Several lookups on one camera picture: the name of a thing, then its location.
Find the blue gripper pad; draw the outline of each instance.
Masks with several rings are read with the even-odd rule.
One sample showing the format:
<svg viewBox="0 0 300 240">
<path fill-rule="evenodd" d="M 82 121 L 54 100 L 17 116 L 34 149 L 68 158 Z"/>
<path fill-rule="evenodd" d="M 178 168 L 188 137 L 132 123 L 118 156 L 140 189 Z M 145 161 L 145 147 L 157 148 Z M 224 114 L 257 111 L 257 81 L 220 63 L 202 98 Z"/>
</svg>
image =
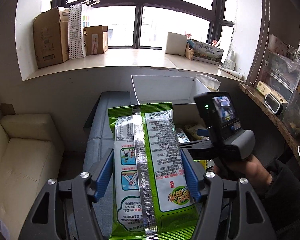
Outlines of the blue gripper pad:
<svg viewBox="0 0 300 240">
<path fill-rule="evenodd" d="M 98 167 L 101 167 L 101 170 L 96 180 L 97 190 L 94 194 L 94 197 L 97 201 L 99 201 L 99 199 L 105 195 L 106 189 L 108 187 L 109 180 L 113 173 L 113 158 L 114 158 L 114 150 L 112 150 L 108 156 L 105 155 L 100 161 L 100 163 L 98 164 Z"/>
<path fill-rule="evenodd" d="M 201 163 L 195 162 L 188 151 L 181 151 L 183 168 L 185 170 L 186 183 L 190 191 L 190 195 L 196 202 L 201 202 L 202 195 L 200 193 L 200 184 L 203 185 L 205 169 Z"/>
</svg>

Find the human hand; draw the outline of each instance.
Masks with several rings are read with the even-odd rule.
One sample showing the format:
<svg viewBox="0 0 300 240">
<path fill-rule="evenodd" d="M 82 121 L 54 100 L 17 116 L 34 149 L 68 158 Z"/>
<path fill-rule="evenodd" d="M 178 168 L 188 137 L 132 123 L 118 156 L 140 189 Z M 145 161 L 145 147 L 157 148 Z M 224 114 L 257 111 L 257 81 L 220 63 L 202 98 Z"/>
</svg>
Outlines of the human hand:
<svg viewBox="0 0 300 240">
<path fill-rule="evenodd" d="M 268 186 L 271 184 L 272 176 L 253 154 L 244 161 L 226 162 L 226 164 L 232 171 L 245 174 L 258 195 L 266 193 Z M 216 174 L 220 173 L 220 169 L 216 165 L 213 170 Z"/>
</svg>

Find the beige sofa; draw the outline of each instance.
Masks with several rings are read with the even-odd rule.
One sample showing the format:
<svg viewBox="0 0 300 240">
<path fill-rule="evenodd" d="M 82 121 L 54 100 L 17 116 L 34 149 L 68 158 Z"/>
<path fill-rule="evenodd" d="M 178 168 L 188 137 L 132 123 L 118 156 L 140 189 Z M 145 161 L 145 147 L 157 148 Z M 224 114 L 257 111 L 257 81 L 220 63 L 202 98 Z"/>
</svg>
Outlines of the beige sofa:
<svg viewBox="0 0 300 240">
<path fill-rule="evenodd" d="M 57 178 L 64 146 L 48 114 L 0 121 L 0 231 L 17 240 L 43 185 Z"/>
</svg>

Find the green snack bag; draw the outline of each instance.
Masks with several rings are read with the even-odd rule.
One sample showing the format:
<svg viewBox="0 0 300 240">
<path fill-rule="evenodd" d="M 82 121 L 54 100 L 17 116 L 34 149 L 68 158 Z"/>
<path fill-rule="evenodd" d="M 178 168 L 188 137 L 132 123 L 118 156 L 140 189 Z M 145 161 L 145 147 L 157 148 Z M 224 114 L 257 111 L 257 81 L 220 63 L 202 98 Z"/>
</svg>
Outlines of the green snack bag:
<svg viewBox="0 0 300 240">
<path fill-rule="evenodd" d="M 108 109 L 114 133 L 110 240 L 190 239 L 198 219 L 172 121 L 172 104 Z"/>
</svg>

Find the shopping bag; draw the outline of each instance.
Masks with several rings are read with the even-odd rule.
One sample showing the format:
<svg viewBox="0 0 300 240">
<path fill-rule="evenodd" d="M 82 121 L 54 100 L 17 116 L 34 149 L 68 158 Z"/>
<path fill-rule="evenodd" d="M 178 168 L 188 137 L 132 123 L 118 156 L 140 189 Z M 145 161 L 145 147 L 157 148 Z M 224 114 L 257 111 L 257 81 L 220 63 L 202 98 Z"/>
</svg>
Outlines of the shopping bag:
<svg viewBox="0 0 300 240">
<path fill-rule="evenodd" d="M 83 28 L 90 26 L 90 17 L 93 10 L 92 5 L 100 2 L 99 0 L 70 5 L 69 24 L 68 24 L 68 42 L 69 59 L 85 57 L 87 55 L 85 45 L 85 35 Z"/>
</svg>

